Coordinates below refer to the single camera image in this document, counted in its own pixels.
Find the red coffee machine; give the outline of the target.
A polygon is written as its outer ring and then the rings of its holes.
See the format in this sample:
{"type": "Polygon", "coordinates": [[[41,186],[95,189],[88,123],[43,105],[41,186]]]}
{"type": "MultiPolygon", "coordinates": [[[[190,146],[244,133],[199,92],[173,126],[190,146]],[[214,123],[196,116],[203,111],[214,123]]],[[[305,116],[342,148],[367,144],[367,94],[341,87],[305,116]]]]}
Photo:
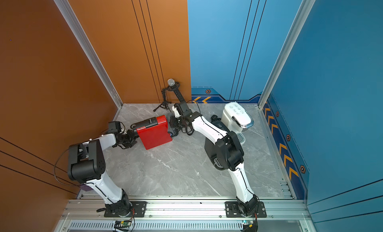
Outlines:
{"type": "Polygon", "coordinates": [[[165,115],[133,123],[130,128],[138,134],[146,150],[172,141],[165,115]]]}

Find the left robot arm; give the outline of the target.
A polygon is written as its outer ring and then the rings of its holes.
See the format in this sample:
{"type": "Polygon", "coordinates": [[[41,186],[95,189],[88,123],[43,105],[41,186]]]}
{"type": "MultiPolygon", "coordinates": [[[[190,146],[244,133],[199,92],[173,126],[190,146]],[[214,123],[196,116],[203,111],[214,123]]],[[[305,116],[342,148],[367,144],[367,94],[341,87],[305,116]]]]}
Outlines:
{"type": "Polygon", "coordinates": [[[133,206],[126,192],[117,186],[106,172],[104,151],[110,147],[129,149],[137,143],[133,130],[103,134],[87,142],[74,144],[68,150],[70,180],[89,186],[104,201],[105,214],[131,216],[133,206]]]}

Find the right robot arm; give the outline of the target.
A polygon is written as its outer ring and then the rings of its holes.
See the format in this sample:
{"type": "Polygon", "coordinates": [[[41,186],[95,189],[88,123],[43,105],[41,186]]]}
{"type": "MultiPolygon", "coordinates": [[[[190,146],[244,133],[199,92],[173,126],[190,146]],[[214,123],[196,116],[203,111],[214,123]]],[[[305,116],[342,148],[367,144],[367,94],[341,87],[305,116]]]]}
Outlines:
{"type": "Polygon", "coordinates": [[[244,168],[244,151],[235,132],[227,132],[209,122],[199,112],[170,117],[170,127],[178,133],[198,132],[209,142],[206,154],[218,170],[229,172],[236,190],[238,210],[244,217],[253,217],[259,208],[259,198],[250,187],[244,168]]]}

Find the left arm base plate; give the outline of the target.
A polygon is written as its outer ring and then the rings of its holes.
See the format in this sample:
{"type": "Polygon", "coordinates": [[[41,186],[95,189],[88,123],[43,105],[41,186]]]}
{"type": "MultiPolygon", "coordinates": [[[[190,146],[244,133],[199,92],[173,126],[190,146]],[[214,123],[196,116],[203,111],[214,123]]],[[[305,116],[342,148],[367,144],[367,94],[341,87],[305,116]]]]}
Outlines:
{"type": "Polygon", "coordinates": [[[111,208],[111,205],[105,206],[104,217],[106,218],[143,218],[147,208],[146,201],[132,201],[127,206],[117,209],[111,208]]]}

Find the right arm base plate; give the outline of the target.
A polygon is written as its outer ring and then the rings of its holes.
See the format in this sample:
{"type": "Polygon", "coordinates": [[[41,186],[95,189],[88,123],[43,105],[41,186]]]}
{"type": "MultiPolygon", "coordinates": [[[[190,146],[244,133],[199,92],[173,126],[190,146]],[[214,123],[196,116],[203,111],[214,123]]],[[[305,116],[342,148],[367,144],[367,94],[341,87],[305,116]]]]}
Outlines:
{"type": "Polygon", "coordinates": [[[266,208],[263,202],[239,203],[228,201],[224,203],[227,218],[266,218],[266,208]]]}

